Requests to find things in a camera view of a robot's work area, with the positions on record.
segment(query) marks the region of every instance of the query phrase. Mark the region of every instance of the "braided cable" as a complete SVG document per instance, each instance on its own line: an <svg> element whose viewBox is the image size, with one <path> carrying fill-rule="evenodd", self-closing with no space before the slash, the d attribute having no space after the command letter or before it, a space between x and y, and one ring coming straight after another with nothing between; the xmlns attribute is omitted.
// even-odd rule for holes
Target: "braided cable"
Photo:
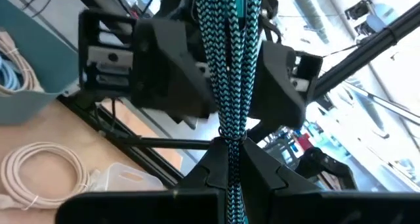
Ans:
<svg viewBox="0 0 420 224"><path fill-rule="evenodd" d="M261 5L261 0L246 0L245 26L240 26L238 8L245 8L240 1L243 0L196 0L211 85L219 107L219 133L228 145L228 223L244 222L240 185L242 141L238 138L245 135L251 104Z"/></svg>

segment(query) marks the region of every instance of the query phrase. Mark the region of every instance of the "coiled white cable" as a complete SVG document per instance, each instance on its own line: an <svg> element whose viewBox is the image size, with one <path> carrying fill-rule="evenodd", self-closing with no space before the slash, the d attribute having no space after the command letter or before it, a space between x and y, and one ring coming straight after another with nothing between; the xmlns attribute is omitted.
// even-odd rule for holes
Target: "coiled white cable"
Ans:
<svg viewBox="0 0 420 224"><path fill-rule="evenodd" d="M0 51L16 65L23 79L20 88L17 90L11 90L0 85L0 95L11 95L23 90L43 91L32 67L19 53L12 37L2 29L0 29Z"/></svg>
<svg viewBox="0 0 420 224"><path fill-rule="evenodd" d="M73 191L63 198L43 198L32 193L19 177L20 166L33 155L40 152L52 152L71 163L77 174L77 182ZM8 196L0 194L0 210L6 208L28 208L55 209L64 201L79 193L88 191L91 186L90 175L82 164L76 153L69 148L50 142L32 143L20 147L9 153L1 163L0 178Z"/></svg>

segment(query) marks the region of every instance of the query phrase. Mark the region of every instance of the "wooden table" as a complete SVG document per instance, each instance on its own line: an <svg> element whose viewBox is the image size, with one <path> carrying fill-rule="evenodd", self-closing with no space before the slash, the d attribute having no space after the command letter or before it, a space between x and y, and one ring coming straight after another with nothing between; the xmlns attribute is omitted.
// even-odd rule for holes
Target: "wooden table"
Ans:
<svg viewBox="0 0 420 224"><path fill-rule="evenodd" d="M156 134L130 114L122 104L117 106L117 115L137 133L156 137ZM70 147L84 161L88 170L104 171L114 162L141 169L114 145L101 137L77 115L59 102L53 102L34 119L20 126L0 127L0 159L13 149L33 142L50 141ZM175 150L159 150L168 161L180 167L181 157ZM20 176L32 192L42 197L61 197L75 185L75 172L67 161L45 153L30 158L22 165ZM0 193L5 194L0 184ZM52 224L55 210L0 210L2 224Z"/></svg>

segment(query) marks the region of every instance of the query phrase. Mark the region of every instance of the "coiled blue cable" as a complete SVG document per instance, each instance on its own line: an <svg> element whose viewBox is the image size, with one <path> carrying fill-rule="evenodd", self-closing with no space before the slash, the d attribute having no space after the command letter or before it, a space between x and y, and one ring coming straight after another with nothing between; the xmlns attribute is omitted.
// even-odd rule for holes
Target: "coiled blue cable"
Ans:
<svg viewBox="0 0 420 224"><path fill-rule="evenodd" d="M261 0L195 1L213 94L219 108L219 133L225 138L229 151L227 222L244 223L239 159L257 65Z"/></svg>
<svg viewBox="0 0 420 224"><path fill-rule="evenodd" d="M10 90L18 90L21 88L19 80L19 70L13 62L6 60L0 55L0 83L3 87Z"/></svg>

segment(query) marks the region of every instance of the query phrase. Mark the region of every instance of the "white plastic container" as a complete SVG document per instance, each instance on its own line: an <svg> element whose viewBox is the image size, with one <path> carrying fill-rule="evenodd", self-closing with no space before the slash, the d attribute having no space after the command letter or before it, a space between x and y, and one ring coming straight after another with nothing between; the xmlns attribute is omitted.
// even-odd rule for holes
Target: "white plastic container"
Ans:
<svg viewBox="0 0 420 224"><path fill-rule="evenodd" d="M114 163L99 176L92 191L144 191L163 189L162 182L153 175L124 164Z"/></svg>

